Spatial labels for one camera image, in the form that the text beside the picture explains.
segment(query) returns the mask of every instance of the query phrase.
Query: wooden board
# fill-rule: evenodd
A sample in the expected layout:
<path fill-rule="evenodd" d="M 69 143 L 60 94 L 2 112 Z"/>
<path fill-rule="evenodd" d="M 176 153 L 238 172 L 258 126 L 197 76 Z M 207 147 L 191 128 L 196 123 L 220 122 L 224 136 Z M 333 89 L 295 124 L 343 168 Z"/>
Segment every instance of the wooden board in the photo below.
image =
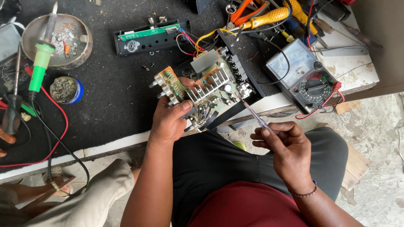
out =
<path fill-rule="evenodd" d="M 336 133 L 340 134 L 332 125 L 328 123 L 318 123 L 316 128 L 319 127 L 329 127 L 332 128 Z M 362 176 L 366 173 L 368 168 L 372 165 L 373 161 L 366 159 L 357 149 L 352 147 L 348 142 L 347 144 L 348 161 L 345 169 L 344 180 L 342 181 L 342 187 L 348 191 L 351 191 L 362 178 Z"/>
<path fill-rule="evenodd" d="M 362 104 L 361 104 L 360 100 L 356 100 L 356 101 L 352 101 L 352 102 L 338 104 L 338 106 L 335 108 L 335 112 L 338 115 L 342 115 L 345 112 L 349 112 L 353 109 L 359 109 L 361 107 L 362 107 Z"/>

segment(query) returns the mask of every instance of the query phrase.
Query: green soldering iron handle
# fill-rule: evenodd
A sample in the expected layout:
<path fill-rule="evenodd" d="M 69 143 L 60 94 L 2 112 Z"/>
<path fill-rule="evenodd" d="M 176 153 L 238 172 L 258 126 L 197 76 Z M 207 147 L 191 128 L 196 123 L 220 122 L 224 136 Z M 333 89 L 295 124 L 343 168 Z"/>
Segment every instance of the green soldering iron handle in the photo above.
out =
<path fill-rule="evenodd" d="M 55 52 L 55 48 L 41 43 L 35 44 L 35 47 L 36 55 L 34 61 L 34 71 L 32 72 L 32 78 L 28 90 L 39 92 L 45 76 L 45 71 L 48 68 L 49 61 L 51 59 L 51 54 Z"/>

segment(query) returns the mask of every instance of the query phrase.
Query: man's right hand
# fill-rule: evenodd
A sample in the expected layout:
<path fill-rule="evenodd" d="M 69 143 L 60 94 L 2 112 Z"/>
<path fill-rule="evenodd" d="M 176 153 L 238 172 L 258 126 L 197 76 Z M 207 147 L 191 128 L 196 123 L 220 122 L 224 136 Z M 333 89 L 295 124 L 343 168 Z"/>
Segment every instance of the man's right hand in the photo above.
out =
<path fill-rule="evenodd" d="M 274 169 L 290 192 L 300 195 L 314 191 L 310 176 L 311 143 L 296 122 L 269 123 L 273 131 L 256 128 L 252 144 L 272 150 Z"/>

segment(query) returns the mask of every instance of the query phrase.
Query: metal bowl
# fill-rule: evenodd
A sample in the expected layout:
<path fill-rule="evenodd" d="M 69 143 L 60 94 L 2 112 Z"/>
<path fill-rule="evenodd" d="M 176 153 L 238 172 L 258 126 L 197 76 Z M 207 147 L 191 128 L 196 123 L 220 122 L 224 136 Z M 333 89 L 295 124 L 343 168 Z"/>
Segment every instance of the metal bowl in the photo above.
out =
<path fill-rule="evenodd" d="M 53 32 L 52 43 L 56 46 L 56 51 L 50 58 L 49 68 L 56 70 L 68 70 L 79 67 L 90 56 L 93 49 L 93 37 L 88 27 L 77 17 L 68 14 L 57 14 L 55 31 Z M 26 27 L 22 39 L 21 47 L 25 55 L 32 61 L 35 59 L 35 44 L 38 40 L 43 40 L 45 36 L 48 15 L 38 17 L 30 22 Z M 66 45 L 77 45 L 76 55 L 65 55 L 64 46 L 61 40 L 56 40 L 62 35 L 69 40 Z"/>

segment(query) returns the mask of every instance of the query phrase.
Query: multimeter selector knob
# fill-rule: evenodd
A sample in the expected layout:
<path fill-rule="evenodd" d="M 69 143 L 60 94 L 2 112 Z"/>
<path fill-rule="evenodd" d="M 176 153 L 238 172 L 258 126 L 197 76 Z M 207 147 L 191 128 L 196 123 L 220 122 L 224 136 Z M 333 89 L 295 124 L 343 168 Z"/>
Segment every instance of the multimeter selector knob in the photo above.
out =
<path fill-rule="evenodd" d="M 320 61 L 315 61 L 314 62 L 314 69 L 315 70 L 320 70 L 320 69 L 322 69 L 323 68 L 323 63 L 321 63 Z"/>

